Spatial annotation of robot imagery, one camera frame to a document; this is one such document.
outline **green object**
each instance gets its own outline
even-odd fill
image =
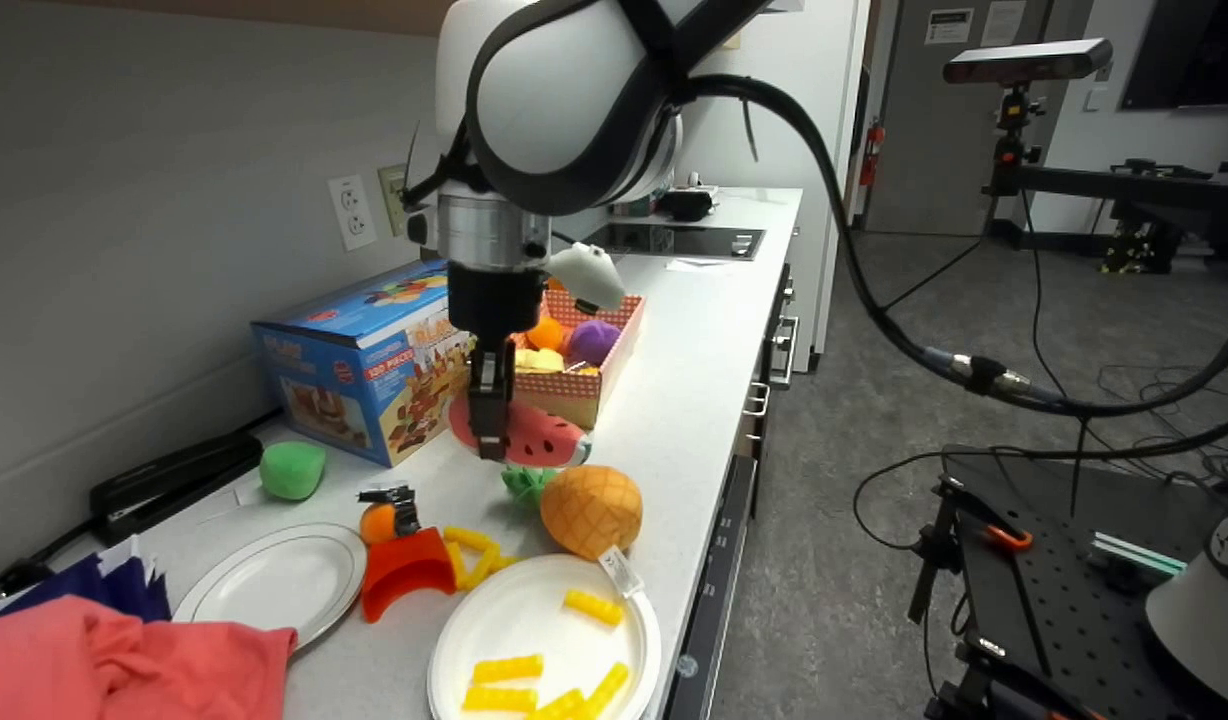
[[[321,444],[264,444],[258,492],[285,504],[307,499],[329,478],[329,453]]]
[[[513,499],[540,510],[544,489],[561,478],[557,469],[524,469],[524,465],[508,465],[503,471],[503,489]]]

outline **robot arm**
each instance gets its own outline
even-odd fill
[[[449,259],[449,318],[475,338],[466,418],[485,462],[508,444],[513,332],[557,278],[619,306],[607,254],[549,248],[549,216],[665,184],[688,73],[769,0],[455,0],[440,34],[444,155],[403,203]]]

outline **wall outlet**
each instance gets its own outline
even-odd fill
[[[375,184],[386,216],[386,236],[408,236],[408,210],[403,210],[408,166],[379,166]]]
[[[345,248],[357,254],[357,248],[375,246],[375,220],[372,220],[372,210],[367,210],[363,175],[329,179],[329,197],[332,197],[332,210],[334,210],[334,228],[341,228]]]

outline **shelf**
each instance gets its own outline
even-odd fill
[[[436,38],[452,0],[54,0],[54,5]]]

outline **red cloth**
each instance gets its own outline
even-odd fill
[[[0,622],[0,720],[281,720],[290,643],[62,598]]]

